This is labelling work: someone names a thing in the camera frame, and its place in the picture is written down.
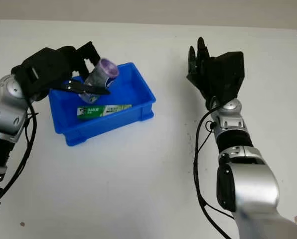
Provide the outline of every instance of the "wall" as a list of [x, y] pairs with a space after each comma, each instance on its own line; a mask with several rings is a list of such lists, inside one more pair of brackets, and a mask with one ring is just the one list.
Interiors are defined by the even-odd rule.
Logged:
[[297, 29], [297, 0], [0, 0], [0, 19]]

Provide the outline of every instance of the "blue container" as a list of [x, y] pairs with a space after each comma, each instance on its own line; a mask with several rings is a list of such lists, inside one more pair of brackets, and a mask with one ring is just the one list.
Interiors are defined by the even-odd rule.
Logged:
[[85, 106], [87, 103], [75, 93], [50, 90], [49, 101], [54, 129], [57, 133], [64, 134], [68, 146], [154, 116], [151, 108], [156, 99], [136, 66], [126, 63], [119, 65], [118, 69], [120, 74], [109, 87], [111, 94], [100, 96], [94, 105], [132, 104], [132, 107], [104, 117], [85, 121], [77, 119], [78, 106]]

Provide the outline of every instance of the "purple can lid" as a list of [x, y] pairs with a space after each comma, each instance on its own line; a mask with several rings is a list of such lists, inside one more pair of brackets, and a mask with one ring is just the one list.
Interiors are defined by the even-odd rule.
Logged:
[[108, 59], [101, 58], [99, 64], [105, 74], [107, 74], [110, 78], [115, 78], [119, 75], [118, 67]]

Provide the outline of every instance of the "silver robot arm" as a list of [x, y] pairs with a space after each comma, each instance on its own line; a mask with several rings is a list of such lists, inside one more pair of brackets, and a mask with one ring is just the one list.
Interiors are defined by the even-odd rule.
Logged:
[[78, 49], [72, 46], [61, 47], [57, 50], [43, 48], [24, 60], [21, 65], [14, 67], [10, 75], [0, 80], [0, 182], [6, 173], [9, 154], [29, 122], [28, 108], [30, 108], [33, 119], [33, 130], [31, 139], [28, 140], [27, 150], [14, 176], [5, 188], [0, 188], [0, 199], [23, 171], [32, 149], [36, 130], [32, 102], [44, 99], [51, 88], [77, 94], [110, 93], [103, 87], [89, 86], [80, 81], [70, 80], [73, 71], [79, 72], [82, 81], [90, 76], [85, 59], [89, 59], [94, 66], [100, 60], [92, 42]]
[[219, 149], [217, 199], [232, 212], [240, 239], [297, 239], [297, 224], [277, 211], [275, 176], [250, 140], [237, 99], [212, 113]]

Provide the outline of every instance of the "silver cylinder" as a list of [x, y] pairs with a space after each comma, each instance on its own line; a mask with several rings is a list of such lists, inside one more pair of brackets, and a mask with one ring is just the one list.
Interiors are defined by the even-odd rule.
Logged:
[[[94, 67], [84, 84], [89, 86], [108, 88], [114, 79], [118, 76], [119, 70], [117, 66], [106, 58], [100, 59], [99, 63]], [[79, 94], [80, 98], [86, 103], [94, 103], [100, 95]]]

